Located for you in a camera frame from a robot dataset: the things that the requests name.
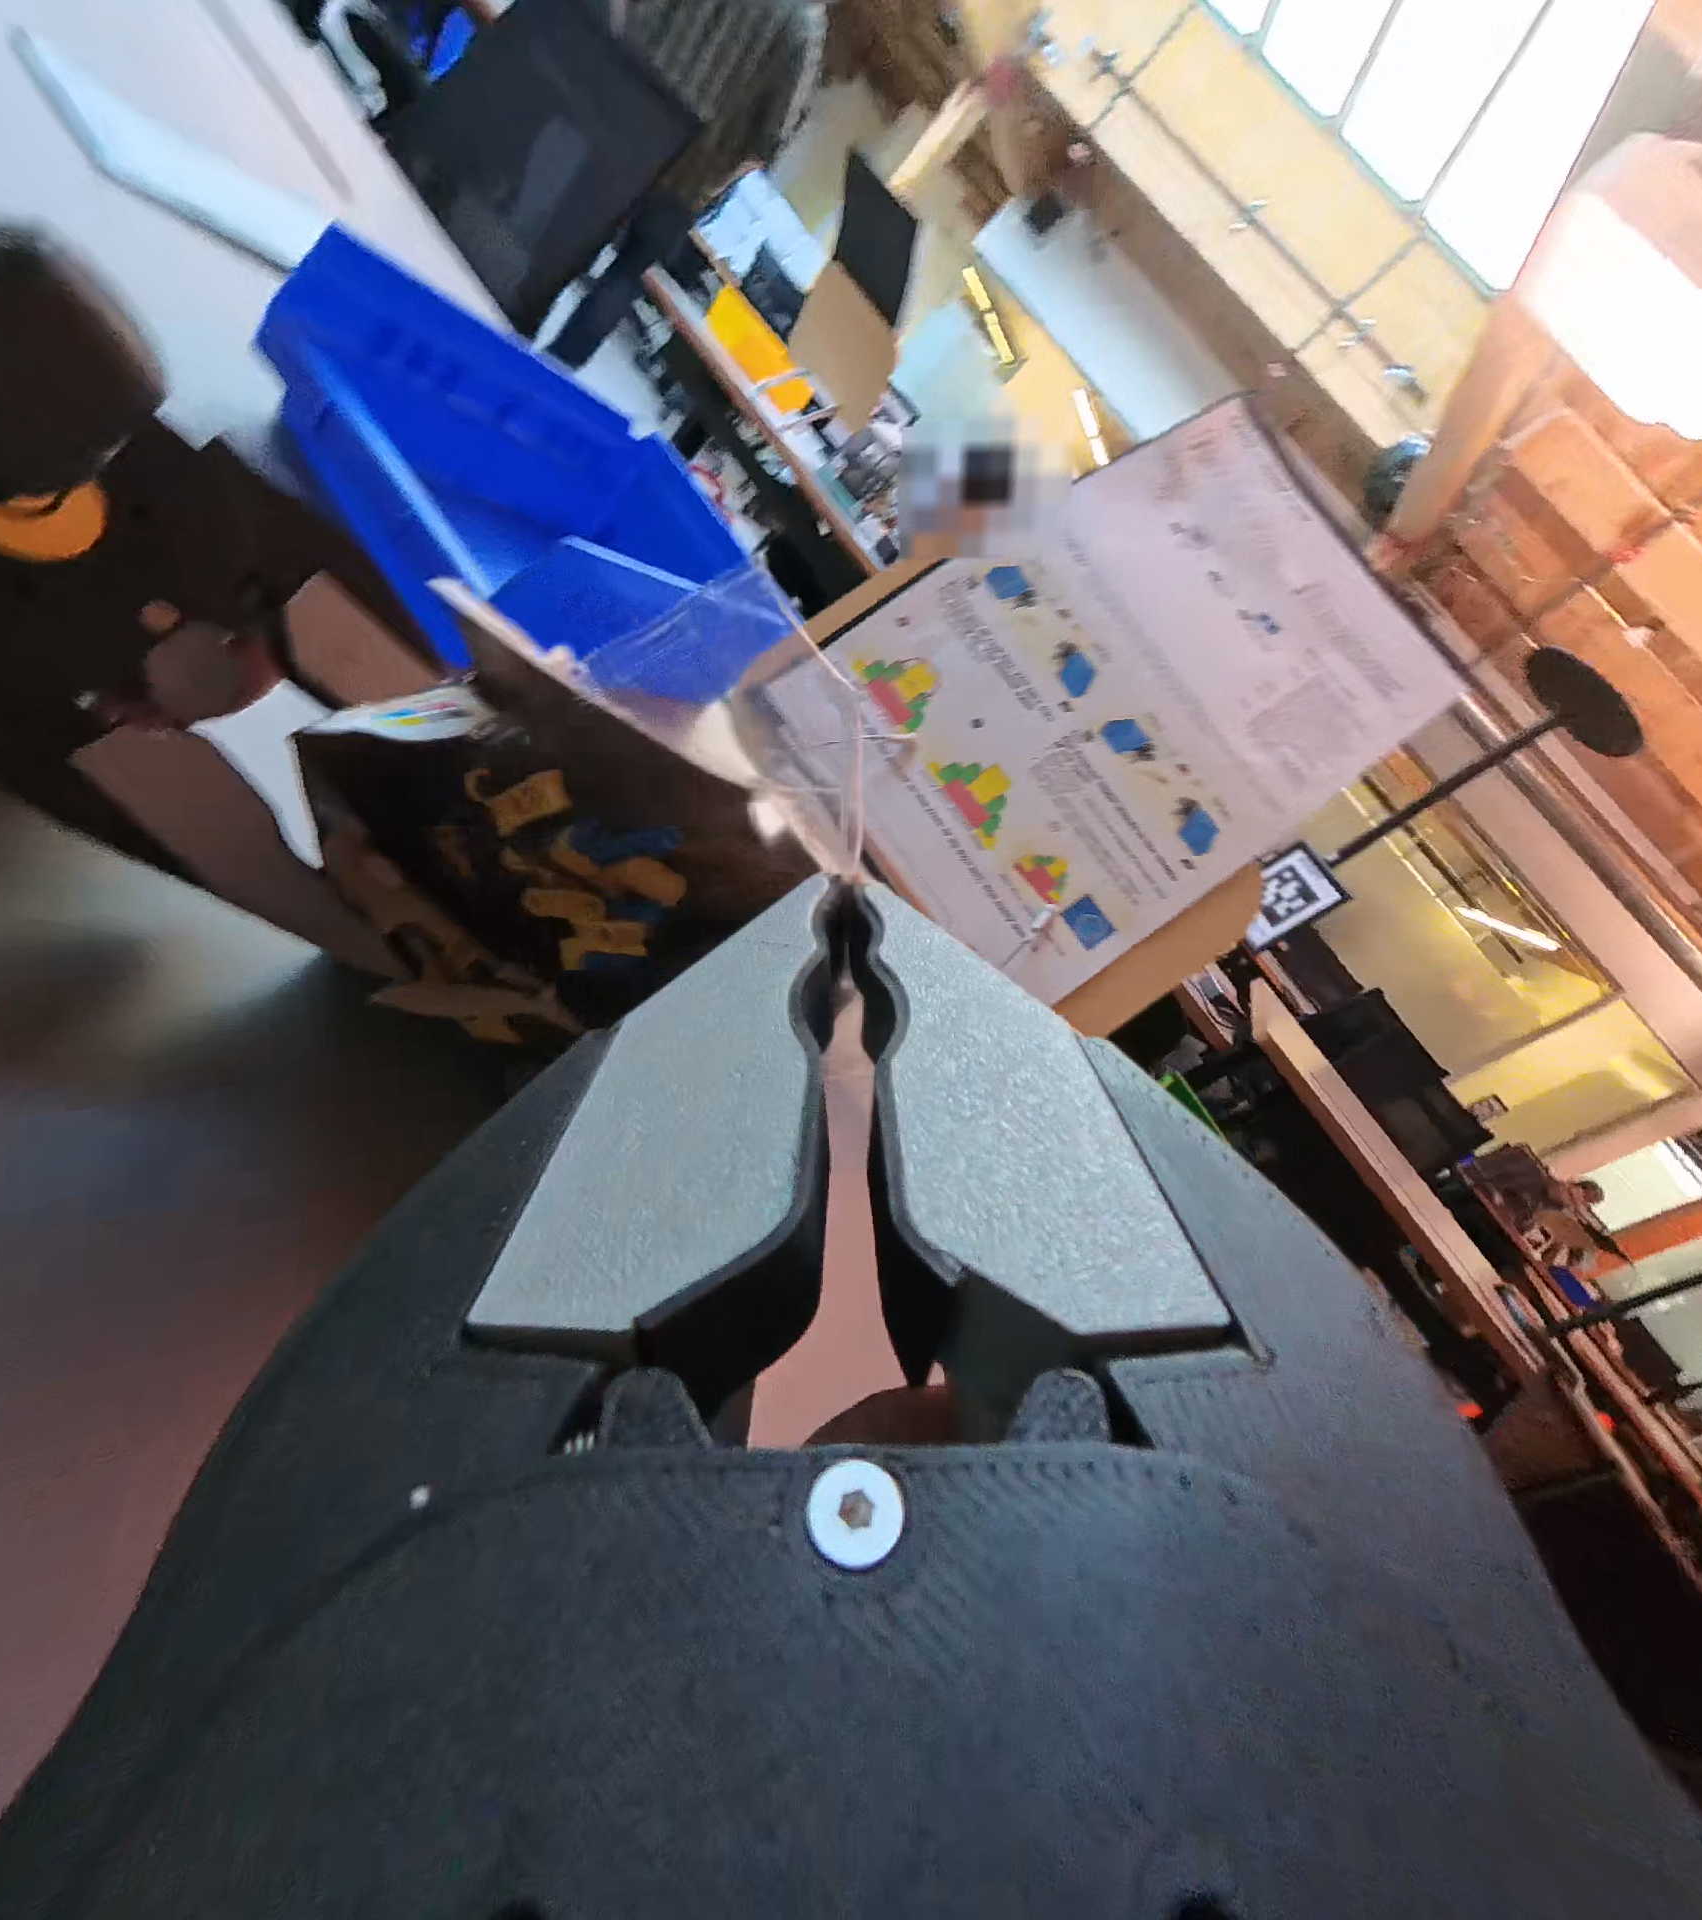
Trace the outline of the yellow box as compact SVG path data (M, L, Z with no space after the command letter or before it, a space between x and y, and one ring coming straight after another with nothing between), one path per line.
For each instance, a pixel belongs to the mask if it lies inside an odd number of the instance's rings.
M813 382L798 369L789 344L742 288L737 285L721 286L704 321L750 391L781 418L801 418L813 406L816 399Z

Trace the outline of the black and white tag marker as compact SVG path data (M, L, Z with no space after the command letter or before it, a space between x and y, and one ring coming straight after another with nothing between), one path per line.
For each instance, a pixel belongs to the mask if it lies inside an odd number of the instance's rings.
M1258 880L1258 907L1242 940L1253 954L1294 938L1350 900L1337 862L1308 842L1270 852L1261 862Z

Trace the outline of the blue plastic bin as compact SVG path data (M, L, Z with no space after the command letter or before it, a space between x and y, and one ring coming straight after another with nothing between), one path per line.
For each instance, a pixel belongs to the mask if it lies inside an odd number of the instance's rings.
M433 654L468 671L455 582L601 686L726 698L801 625L672 445L346 229L257 333L281 438Z

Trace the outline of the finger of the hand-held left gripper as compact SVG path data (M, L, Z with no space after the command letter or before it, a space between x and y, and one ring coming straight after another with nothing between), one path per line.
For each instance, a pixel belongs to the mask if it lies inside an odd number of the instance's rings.
M278 681L322 708L369 708L424 696L448 671L419 652L326 573L310 576L278 611L271 658Z
M70 769L183 866L205 893L377 980L396 980L389 940L287 840L262 794L195 733L118 728Z

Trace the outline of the white flat panel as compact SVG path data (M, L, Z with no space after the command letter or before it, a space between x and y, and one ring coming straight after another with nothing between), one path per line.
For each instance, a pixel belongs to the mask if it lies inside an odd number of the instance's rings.
M335 225L310 200L133 107L44 36L12 26L8 39L77 149L134 198L281 277L295 273Z

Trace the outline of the black lego box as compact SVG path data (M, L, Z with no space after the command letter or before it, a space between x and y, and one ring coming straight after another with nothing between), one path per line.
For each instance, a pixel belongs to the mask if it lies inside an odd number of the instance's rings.
M816 877L723 707L601 690L465 589L472 665L295 735L372 1002L480 1045L613 1027Z

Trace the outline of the black monitor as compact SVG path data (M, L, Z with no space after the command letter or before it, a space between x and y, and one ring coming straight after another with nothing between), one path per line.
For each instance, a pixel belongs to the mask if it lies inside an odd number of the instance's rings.
M375 127L504 322L533 339L700 118L601 4L548 3L511 4Z

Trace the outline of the black stand with round base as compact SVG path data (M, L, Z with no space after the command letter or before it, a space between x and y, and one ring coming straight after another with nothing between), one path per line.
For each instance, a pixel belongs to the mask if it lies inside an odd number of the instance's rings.
M1385 815L1350 839L1329 858L1329 869L1345 869L1554 735L1569 736L1588 754L1613 761L1632 758L1644 750L1644 731L1626 694L1577 654L1554 645L1537 647L1525 661L1525 684L1541 708L1537 720L1499 738L1417 800Z

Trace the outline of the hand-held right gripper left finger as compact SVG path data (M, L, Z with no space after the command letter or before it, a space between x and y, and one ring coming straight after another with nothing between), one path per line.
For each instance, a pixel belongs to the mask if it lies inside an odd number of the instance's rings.
M472 1357L654 1371L750 1441L823 1297L842 904L803 882L613 1030L467 1309Z

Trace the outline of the clear bag of lego pieces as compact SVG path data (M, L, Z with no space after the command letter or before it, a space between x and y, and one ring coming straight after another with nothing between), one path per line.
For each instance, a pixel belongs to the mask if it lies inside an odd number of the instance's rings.
M783 607L783 630L725 701L772 840L803 848L829 880L865 888L866 762L876 747L858 684Z

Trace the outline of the wooden board with instruction sheets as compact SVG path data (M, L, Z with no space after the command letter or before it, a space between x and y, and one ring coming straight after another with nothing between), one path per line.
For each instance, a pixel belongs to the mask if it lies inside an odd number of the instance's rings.
M866 861L1108 1038L1236 946L1261 862L1465 682L1248 396L1081 479L820 649L858 686Z

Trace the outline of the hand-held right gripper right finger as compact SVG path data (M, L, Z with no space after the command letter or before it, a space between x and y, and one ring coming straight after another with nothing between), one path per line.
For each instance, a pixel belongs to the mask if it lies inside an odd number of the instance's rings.
M880 882L851 899L887 1331L975 1428L1051 1372L1223 1350L1235 1314L1079 1033Z

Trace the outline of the brown cardboard box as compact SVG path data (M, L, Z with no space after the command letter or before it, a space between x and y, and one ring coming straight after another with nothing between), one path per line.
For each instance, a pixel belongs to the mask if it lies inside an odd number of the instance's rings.
M865 432L898 365L898 324L912 292L921 220L868 163L845 163L838 236L789 336L798 375L838 426Z

